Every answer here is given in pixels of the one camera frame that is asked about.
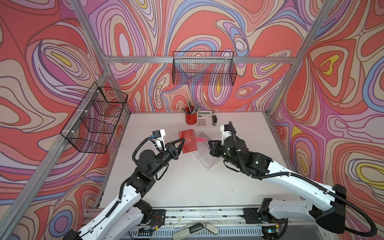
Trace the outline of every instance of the black cable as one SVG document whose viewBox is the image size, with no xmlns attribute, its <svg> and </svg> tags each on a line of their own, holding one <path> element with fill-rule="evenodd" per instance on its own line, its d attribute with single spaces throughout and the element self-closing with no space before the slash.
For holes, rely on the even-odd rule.
<svg viewBox="0 0 384 240">
<path fill-rule="evenodd" d="M 231 130 L 231 133 L 232 133 L 233 143 L 235 145 L 235 150 L 236 150 L 236 155 L 237 155 L 237 159 L 238 159 L 238 162 L 239 162 L 240 170 L 244 174 L 246 174 L 247 176 L 250 176 L 251 178 L 254 178 L 254 179 L 266 179 L 266 178 L 278 177 L 278 176 L 294 176 L 294 177 L 297 177 L 297 178 L 299 178 L 301 180 L 304 180 L 307 183 L 317 187 L 320 191 L 323 191 L 324 193 L 327 193 L 327 194 L 331 195 L 332 197 L 334 197 L 334 198 L 340 200 L 341 202 L 345 203 L 346 205 L 350 206 L 353 210 L 355 210 L 362 217 L 364 217 L 364 219 L 368 222 L 369 226 L 371 227 L 371 230 L 369 232 L 360 232 L 360 231 L 356 231 L 356 230 L 350 229 L 348 227 L 345 227 L 346 231 L 348 231 L 348 232 L 350 232 L 352 234 L 363 236 L 363 237 L 373 237 L 374 235 L 376 235 L 377 227 L 376 227 L 375 222 L 373 222 L 372 219 L 363 210 L 361 210 L 358 206 L 354 205 L 350 201 L 344 199 L 343 197 L 340 197 L 339 195 L 337 195 L 337 194 L 335 194 L 333 192 L 330 192 L 328 189 L 326 189 L 325 187 L 323 187 L 323 186 L 319 185 L 318 183 L 312 181 L 309 178 L 306 178 L 306 177 L 304 177 L 304 176 L 302 176 L 300 174 L 292 173 L 292 172 L 278 172 L 278 173 L 268 174 L 268 175 L 264 175 L 264 176 L 254 176 L 254 175 L 250 174 L 245 169 L 244 160 L 242 159 L 242 157 L 240 155 L 240 151 L 239 151 L 239 148 L 238 148 L 238 145 L 237 145 L 236 131 L 235 131 L 235 128 L 233 127 L 231 121 L 229 122 L 229 127 L 230 127 L 230 130 Z"/>
<path fill-rule="evenodd" d="M 168 167 L 169 167 L 169 163 L 167 163 L 167 168 L 165 169 L 165 171 L 163 172 L 163 174 L 157 178 L 157 174 L 156 174 L 156 180 L 159 181 L 163 176 L 164 176 L 164 173 L 168 170 Z"/>
<path fill-rule="evenodd" d="M 95 226 L 93 226 L 93 228 L 91 230 L 89 230 L 88 232 L 84 233 L 83 235 L 81 236 L 78 236 L 77 238 L 75 238 L 74 240 L 78 240 L 80 238 L 82 238 L 83 236 L 85 236 L 86 234 L 90 233 L 95 227 L 97 227 L 97 225 L 99 225 L 102 221 L 104 221 L 106 217 L 104 217 L 100 222 L 98 222 Z"/>
<path fill-rule="evenodd" d="M 236 169 L 234 169 L 234 168 L 228 167 L 228 166 L 225 164 L 225 159 L 223 159 L 223 163 L 224 163 L 224 166 L 226 166 L 228 169 L 231 169 L 232 171 L 235 171 L 235 172 L 240 172 L 239 170 L 236 170 Z"/>
<path fill-rule="evenodd" d="M 280 234 L 277 236 L 277 238 L 274 238 L 273 240 L 280 239 L 285 234 L 285 231 L 287 231 L 287 227 L 288 227 L 288 218 L 285 219 L 283 230 L 280 232 Z"/>
<path fill-rule="evenodd" d="M 153 139 L 156 139 L 156 140 L 159 140 L 159 141 L 160 141 L 161 149 L 162 149 L 161 152 L 164 152 L 164 151 L 165 151 L 165 147 L 164 147 L 164 143 L 163 143 L 163 141 L 161 141 L 160 139 L 157 139 L 157 138 L 155 138 L 155 137 L 153 137 Z"/>
<path fill-rule="evenodd" d="M 107 214 L 105 215 L 106 217 L 109 217 L 111 215 L 111 213 L 113 212 L 113 210 L 115 210 L 115 208 L 119 205 L 119 203 L 121 203 L 121 198 L 122 198 L 122 192 L 124 190 L 124 186 L 127 184 L 127 182 L 129 181 L 131 177 L 127 178 L 126 180 L 124 180 L 121 185 L 120 185 L 120 190 L 119 190 L 119 197 L 118 197 L 118 200 L 115 202 L 115 204 L 111 207 L 111 209 L 107 212 Z"/>
<path fill-rule="evenodd" d="M 151 137 L 147 137 L 146 139 L 144 139 L 144 140 L 137 146 L 137 148 L 136 148 L 135 151 L 133 152 L 133 154 L 132 154 L 132 160 L 133 160 L 134 162 L 137 161 L 137 159 L 136 159 L 136 154 L 137 154 L 137 152 L 140 150 L 140 148 L 141 148 L 141 147 L 142 147 L 148 140 L 150 140 L 150 141 L 155 145 L 156 149 L 157 149 L 159 152 L 164 152 L 164 150 L 161 150 L 161 149 L 157 146 L 157 143 L 156 143 L 156 141 L 155 141 L 153 138 L 151 138 Z"/>
<path fill-rule="evenodd" d="M 129 236 L 132 238 L 132 240 L 135 240 L 135 239 L 131 236 L 131 233 L 130 233 L 130 232 L 128 232 L 128 234 L 129 234 Z"/>
</svg>

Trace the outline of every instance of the red pen holder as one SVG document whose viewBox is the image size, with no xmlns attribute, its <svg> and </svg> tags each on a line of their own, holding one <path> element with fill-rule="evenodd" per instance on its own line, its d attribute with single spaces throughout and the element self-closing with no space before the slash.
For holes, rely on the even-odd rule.
<svg viewBox="0 0 384 240">
<path fill-rule="evenodd" d="M 185 113 L 185 122 L 189 125 L 193 125 L 197 122 L 197 113 L 194 114 L 186 114 Z"/>
</svg>

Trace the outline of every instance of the white table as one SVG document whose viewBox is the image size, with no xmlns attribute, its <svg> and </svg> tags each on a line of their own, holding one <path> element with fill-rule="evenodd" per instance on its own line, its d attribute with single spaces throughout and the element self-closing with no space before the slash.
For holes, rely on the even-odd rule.
<svg viewBox="0 0 384 240">
<path fill-rule="evenodd" d="M 186 124 L 184 113 L 132 114 L 100 208 L 105 208 L 118 195 L 122 181 L 136 167 L 132 161 L 134 149 L 155 130 L 165 129 L 166 143 L 179 139 L 179 131 L 191 128 L 195 130 L 196 136 L 203 131 L 211 140 L 221 140 L 220 125 L 232 121 L 236 135 L 245 141 L 249 151 L 263 153 L 285 166 L 262 113 L 217 113 L 217 119 L 216 127 L 200 128 Z M 148 141 L 136 158 L 145 149 L 152 149 L 157 154 L 153 144 Z M 181 154 L 177 161 L 171 160 L 169 164 L 164 177 L 156 181 L 143 198 L 153 207 L 254 205 L 261 204 L 263 198 L 267 197 L 287 201 L 300 200 L 299 196 L 275 184 L 231 171 L 222 161 L 207 171 L 191 152 Z"/>
</svg>

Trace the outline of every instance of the pink tag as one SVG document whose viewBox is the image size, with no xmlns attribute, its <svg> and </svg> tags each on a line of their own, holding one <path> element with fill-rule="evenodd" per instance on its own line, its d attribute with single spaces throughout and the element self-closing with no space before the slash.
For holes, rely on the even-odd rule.
<svg viewBox="0 0 384 240">
<path fill-rule="evenodd" d="M 196 142 L 206 142 L 207 139 L 206 138 L 203 138 L 203 137 L 197 137 L 196 138 Z"/>
</svg>

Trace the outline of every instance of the aluminum frame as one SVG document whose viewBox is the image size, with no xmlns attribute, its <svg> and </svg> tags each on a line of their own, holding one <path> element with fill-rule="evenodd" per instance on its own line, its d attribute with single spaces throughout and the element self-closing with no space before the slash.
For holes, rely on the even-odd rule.
<svg viewBox="0 0 384 240">
<path fill-rule="evenodd" d="M 268 124 L 268 127 L 269 127 L 269 129 L 270 129 L 270 131 L 272 133 L 273 139 L 275 140 L 276 145 L 277 145 L 277 147 L 278 147 L 278 149 L 280 151 L 280 154 L 283 157 L 283 160 L 284 160 L 284 162 L 286 164 L 286 167 L 289 170 L 292 170 L 292 171 L 296 172 L 295 167 L 293 166 L 293 163 L 291 161 L 291 158 L 289 157 L 289 154 L 285 150 L 285 147 L 283 145 L 283 141 L 280 139 L 279 135 L 277 134 L 277 131 L 276 131 L 275 125 L 272 122 L 272 119 L 265 112 L 263 113 L 263 115 L 264 115 L 265 121 Z"/>
<path fill-rule="evenodd" d="M 98 80 L 98 84 L 104 85 L 109 76 L 108 72 L 104 72 Z M 97 85 L 93 84 L 91 90 L 96 90 Z M 70 121 L 64 130 L 69 131 L 80 117 L 82 111 L 84 110 L 87 104 L 90 102 L 92 94 L 88 94 L 82 104 L 80 104 L 78 110 L 74 113 Z M 53 143 L 49 149 L 47 155 L 41 161 L 39 166 L 33 172 L 31 178 L 24 185 L 23 189 L 20 191 L 19 195 L 16 197 L 12 205 L 8 208 L 3 218 L 0 221 L 0 239 L 7 239 L 15 230 L 16 226 L 24 216 L 25 212 L 31 205 L 36 194 L 39 192 L 41 186 L 44 184 L 45 179 L 48 177 L 49 173 L 52 171 L 53 167 L 57 163 L 57 160 L 60 158 L 61 154 L 64 152 L 65 147 L 67 146 L 68 141 L 61 135 L 58 134 L 56 141 Z"/>
<path fill-rule="evenodd" d="M 70 0 L 71 5 L 77 15 L 79 22 L 81 23 L 84 31 L 85 37 L 89 41 L 91 47 L 93 48 L 104 73 L 98 79 L 98 84 L 104 86 L 106 81 L 109 78 L 109 82 L 112 87 L 119 89 L 119 85 L 115 77 L 110 76 L 111 69 L 109 63 L 168 63 L 169 60 L 172 60 L 172 57 L 109 57 L 105 56 L 103 50 L 101 49 L 99 42 L 96 38 L 96 35 L 91 27 L 90 20 L 87 17 L 84 7 L 81 5 L 79 0 Z M 320 26 L 327 17 L 329 11 L 331 10 L 335 0 L 325 0 L 323 5 L 320 8 L 318 15 L 316 16 L 312 26 L 310 27 L 302 45 L 299 48 L 298 54 L 295 57 L 234 57 L 235 63 L 289 63 L 292 64 L 287 71 L 285 78 L 282 80 L 282 83 L 278 87 L 276 93 L 273 96 L 272 101 L 267 107 L 267 114 L 270 109 L 273 109 L 277 101 L 285 91 L 289 80 L 292 78 L 294 72 L 299 67 L 303 56 L 308 50 L 311 42 L 313 41 L 316 33 L 318 32 Z M 84 108 L 91 98 L 87 97 L 80 108 Z M 68 128 L 71 127 L 77 120 L 80 114 L 74 114 L 73 120 L 69 122 Z M 5 215 L 0 221 L 0 239 L 7 239 L 14 231 L 18 225 L 21 218 L 24 216 L 26 210 L 30 206 L 31 202 L 35 198 L 45 179 L 51 172 L 53 166 L 56 164 L 60 155 L 65 149 L 65 146 L 68 142 L 61 135 L 58 136 L 58 139 L 52 145 L 48 154 L 44 157 L 40 165 L 36 168 L 31 178 L 28 180 L 26 185 L 23 187 L 18 197 L 9 207 Z"/>
<path fill-rule="evenodd" d="M 115 151 L 113 152 L 112 159 L 111 159 L 111 161 L 110 161 L 110 163 L 109 163 L 111 166 L 113 166 L 113 164 L 114 164 L 114 162 L 115 162 L 115 160 L 116 160 L 117 153 L 118 153 L 118 150 L 119 150 L 119 148 L 120 148 L 121 140 L 122 140 L 122 138 L 123 138 L 123 136 L 124 136 L 125 129 L 127 128 L 128 121 L 129 121 L 129 118 L 130 118 L 130 116 L 131 116 L 131 113 L 130 113 L 130 111 L 129 111 L 129 109 L 128 109 L 128 104 L 125 105 L 125 108 L 123 109 L 123 112 L 124 112 L 125 114 L 127 114 L 127 121 L 125 122 L 125 125 L 124 125 L 123 130 L 122 130 L 122 133 L 123 133 L 123 134 L 122 134 L 122 136 L 121 136 L 120 139 L 119 139 L 119 142 L 118 142 L 118 144 L 117 144 L 117 147 L 116 147 Z M 105 174 L 104 179 L 109 179 L 109 176 L 110 176 L 110 174 L 111 174 L 111 171 L 112 171 L 112 168 L 109 167 L 108 170 L 107 170 L 107 172 L 106 172 L 106 174 Z M 95 208 L 98 208 L 98 207 L 100 206 L 101 198 L 103 197 L 103 194 L 104 194 L 104 191 L 105 191 L 105 188 L 106 188 L 106 187 L 107 187 L 107 181 L 103 181 L 103 183 L 101 184 L 100 192 L 99 192 L 99 194 L 98 194 L 98 196 L 97 196 L 97 198 L 96 198 L 96 201 L 95 201 Z"/>
<path fill-rule="evenodd" d="M 296 70 L 301 65 L 301 62 L 303 61 L 305 53 L 308 51 L 308 49 L 311 46 L 311 43 L 316 37 L 316 34 L 319 32 L 322 24 L 324 23 L 325 19 L 328 16 L 328 13 L 331 11 L 333 6 L 335 5 L 336 0 L 324 0 L 323 5 L 321 6 L 319 13 L 317 14 L 315 20 L 313 21 L 310 29 L 308 30 L 307 35 L 304 37 L 303 42 L 301 43 L 301 46 L 299 48 L 298 53 L 296 54 L 296 59 L 294 64 L 292 64 L 287 72 L 285 73 L 284 78 L 282 79 L 280 85 L 278 86 L 275 94 L 273 95 L 271 101 L 269 102 L 266 112 L 269 114 L 274 107 L 278 104 L 281 96 L 285 92 L 286 88 L 288 87 L 288 84 L 290 83 L 291 79 L 293 78 L 294 74 L 296 73 Z"/>
<path fill-rule="evenodd" d="M 211 222 L 215 226 L 271 226 L 273 223 L 246 224 L 243 208 L 259 208 L 260 205 L 238 206 L 210 206 L 210 207 L 154 207 L 153 209 L 165 209 L 165 221 L 163 227 L 185 227 L 196 222 Z M 83 225 L 89 223 L 104 209 L 89 209 L 85 214 Z M 291 219 L 290 225 L 317 225 L 313 221 Z"/>
<path fill-rule="evenodd" d="M 88 40 L 91 47 L 93 48 L 93 50 L 97 56 L 97 59 L 99 60 L 100 64 L 102 65 L 102 67 L 104 68 L 105 71 L 112 73 L 109 65 L 107 64 L 107 62 L 104 59 L 105 54 L 104 54 L 102 48 L 100 47 L 99 41 L 96 37 L 95 32 L 92 29 L 91 22 L 90 22 L 89 18 L 87 17 L 87 14 L 85 12 L 83 5 L 80 3 L 79 0 L 70 0 L 70 1 L 71 1 L 71 5 L 73 7 L 75 14 L 76 14 L 81 26 L 84 29 L 85 38 Z M 111 86 L 113 88 L 120 89 L 120 87 L 119 87 L 119 85 L 115 79 L 115 76 L 113 74 L 111 74 L 111 77 L 109 79 L 109 83 L 111 84 Z"/>
<path fill-rule="evenodd" d="M 171 56 L 105 56 L 107 63 L 172 63 Z M 296 57 L 233 57 L 234 63 L 291 63 Z"/>
</svg>

